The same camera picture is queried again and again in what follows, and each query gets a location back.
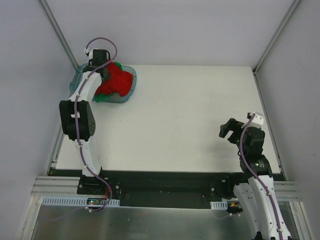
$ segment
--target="cloth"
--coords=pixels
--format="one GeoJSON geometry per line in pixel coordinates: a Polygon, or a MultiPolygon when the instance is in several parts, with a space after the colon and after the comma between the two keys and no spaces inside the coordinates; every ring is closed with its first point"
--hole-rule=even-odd
{"type": "Polygon", "coordinates": [[[127,71],[122,71],[113,62],[110,62],[106,66],[106,69],[110,77],[98,87],[95,94],[110,95],[117,93],[121,97],[127,95],[132,86],[132,74],[127,71]]]}

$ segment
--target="cable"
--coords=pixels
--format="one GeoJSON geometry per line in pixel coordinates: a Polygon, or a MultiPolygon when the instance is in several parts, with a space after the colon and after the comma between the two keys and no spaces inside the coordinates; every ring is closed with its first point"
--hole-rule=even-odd
{"type": "Polygon", "coordinates": [[[253,121],[253,119],[255,118],[256,114],[253,113],[251,116],[251,119],[249,120],[249,122],[247,123],[247,125],[244,127],[242,133],[241,133],[241,137],[240,137],[240,144],[239,144],[239,151],[241,154],[241,158],[243,163],[245,164],[246,168],[250,171],[250,173],[258,180],[258,182],[262,185],[262,187],[264,188],[264,190],[266,191],[266,194],[269,196],[272,208],[273,208],[273,212],[274,212],[274,216],[275,216],[275,221],[276,221],[276,226],[278,227],[278,233],[279,233],[279,239],[280,240],[284,240],[283,234],[281,231],[279,231],[279,229],[281,229],[281,224],[280,224],[280,219],[279,219],[279,215],[278,215],[278,211],[277,211],[277,207],[275,204],[275,201],[272,197],[272,195],[270,194],[268,187],[264,184],[264,182],[259,178],[259,176],[252,170],[252,168],[249,166],[246,158],[245,158],[245,154],[244,154],[244,150],[243,150],[243,141],[244,141],[244,136],[245,133],[249,127],[249,125],[251,124],[251,122],[253,121]]]}
{"type": "MultiPolygon", "coordinates": [[[[102,64],[102,65],[100,65],[100,66],[98,66],[98,67],[96,67],[92,72],[90,72],[90,73],[88,74],[87,78],[83,81],[82,85],[80,86],[79,91],[78,91],[78,95],[75,97],[75,100],[74,100],[74,113],[75,113],[75,114],[74,114],[74,118],[75,118],[76,141],[77,141],[77,143],[78,143],[79,146],[80,146],[79,151],[80,151],[81,161],[83,162],[84,166],[86,166],[86,169],[88,170],[88,172],[91,173],[91,174],[92,174],[94,177],[96,177],[97,179],[99,179],[101,182],[103,182],[103,183],[106,185],[106,187],[109,189],[109,192],[110,192],[110,198],[108,199],[108,201],[107,201],[105,204],[103,204],[101,207],[99,207],[98,209],[92,209],[92,208],[91,208],[90,211],[93,211],[93,212],[98,212],[98,211],[104,209],[104,208],[106,207],[106,205],[108,205],[109,202],[111,201],[113,194],[112,194],[112,189],[111,189],[110,185],[109,185],[104,179],[102,179],[101,177],[99,177],[97,174],[95,174],[95,173],[89,168],[89,166],[88,166],[88,164],[86,163],[86,160],[85,160],[85,158],[84,158],[83,148],[82,148],[82,145],[81,145],[81,142],[80,142],[80,130],[79,130],[79,119],[78,119],[78,114],[77,114],[77,112],[78,112],[78,110],[77,110],[77,102],[78,102],[78,99],[79,99],[79,96],[80,96],[81,91],[83,90],[85,84],[89,81],[89,78],[92,76],[92,74],[94,74],[97,70],[99,70],[99,69],[101,69],[101,68],[104,68],[104,67],[107,66],[109,63],[111,63],[111,62],[116,58],[116,56],[117,56],[117,54],[118,54],[117,46],[116,46],[111,40],[109,40],[109,39],[107,39],[107,38],[105,38],[105,37],[96,37],[96,38],[92,39],[92,40],[89,41],[89,43],[86,45],[85,49],[88,49],[89,45],[90,45],[92,42],[94,42],[94,41],[96,41],[96,40],[98,40],[98,39],[102,39],[102,40],[106,40],[106,41],[110,42],[110,43],[114,46],[115,54],[114,54],[114,56],[113,56],[109,61],[107,61],[106,63],[104,63],[104,64],[102,64]]],[[[65,217],[69,216],[70,214],[72,214],[72,213],[80,210],[80,209],[87,209],[87,208],[88,208],[87,206],[77,207],[77,208],[73,209],[72,211],[70,211],[70,212],[68,212],[68,213],[66,213],[66,214],[64,214],[64,215],[59,216],[59,217],[57,217],[57,218],[53,218],[53,219],[48,219],[48,218],[44,217],[41,212],[39,212],[39,216],[40,216],[40,218],[41,218],[42,220],[44,220],[44,221],[46,221],[46,222],[54,222],[54,221],[63,219],[63,218],[65,218],[65,217]]]]}
{"type": "Polygon", "coordinates": [[[82,85],[80,86],[79,91],[78,91],[78,95],[75,97],[75,100],[74,100],[74,119],[75,119],[76,140],[77,140],[77,142],[78,142],[78,144],[79,144],[79,146],[80,146],[79,151],[80,151],[80,156],[81,156],[82,163],[83,163],[84,166],[86,166],[86,169],[88,170],[88,172],[91,173],[91,174],[92,174],[94,177],[96,177],[97,179],[99,179],[101,182],[103,182],[103,183],[108,187],[108,189],[109,189],[109,191],[110,191],[110,198],[108,199],[108,201],[106,201],[106,203],[103,204],[102,207],[100,207],[100,208],[98,208],[98,209],[93,209],[94,212],[98,212],[98,211],[104,209],[104,208],[106,207],[106,205],[108,205],[109,202],[111,201],[113,194],[112,194],[112,189],[111,189],[110,185],[109,185],[104,179],[102,179],[101,177],[99,177],[97,174],[95,174],[95,173],[89,168],[89,166],[87,165],[86,160],[85,160],[85,158],[84,158],[83,148],[82,148],[82,144],[81,144],[81,142],[80,142],[80,130],[79,130],[79,120],[78,120],[78,114],[77,114],[77,112],[78,112],[78,110],[77,110],[77,102],[78,102],[79,96],[80,96],[80,94],[81,94],[81,91],[83,90],[83,88],[84,88],[84,86],[86,85],[87,81],[89,81],[89,78],[90,78],[97,70],[99,70],[99,69],[101,69],[101,68],[104,68],[104,67],[107,66],[109,63],[111,63],[111,62],[116,58],[116,56],[117,56],[117,54],[118,54],[117,46],[116,46],[111,40],[109,40],[109,39],[107,39],[107,38],[105,38],[105,37],[96,37],[96,38],[92,39],[92,40],[89,41],[88,44],[85,46],[85,49],[88,49],[89,45],[90,45],[92,42],[94,42],[94,41],[96,41],[96,40],[99,40],[99,39],[106,40],[106,41],[108,41],[109,43],[111,43],[111,44],[114,46],[115,54],[114,54],[114,56],[113,56],[109,61],[107,61],[106,63],[104,63],[104,64],[102,64],[102,65],[100,65],[100,66],[98,66],[98,67],[96,67],[92,72],[90,72],[90,73],[88,74],[87,78],[83,81],[82,85]]]}

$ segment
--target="blue basket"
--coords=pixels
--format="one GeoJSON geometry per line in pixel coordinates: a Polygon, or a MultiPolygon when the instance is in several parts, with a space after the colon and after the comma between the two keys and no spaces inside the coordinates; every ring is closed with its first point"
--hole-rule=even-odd
{"type": "MultiPolygon", "coordinates": [[[[72,79],[72,82],[70,83],[70,91],[72,94],[75,93],[75,91],[77,90],[77,87],[79,86],[81,79],[82,79],[82,72],[85,68],[85,66],[88,64],[83,64],[80,67],[78,67],[78,69],[75,71],[74,77],[72,79]]],[[[136,88],[136,83],[137,83],[137,73],[136,71],[129,66],[122,66],[122,70],[129,72],[132,74],[132,86],[128,92],[127,95],[125,96],[120,96],[118,93],[114,93],[106,98],[104,98],[102,101],[98,101],[98,102],[104,102],[104,103],[115,103],[115,104],[123,104],[126,101],[128,101],[128,99],[131,97],[131,95],[134,93],[134,90],[136,88]]]]}

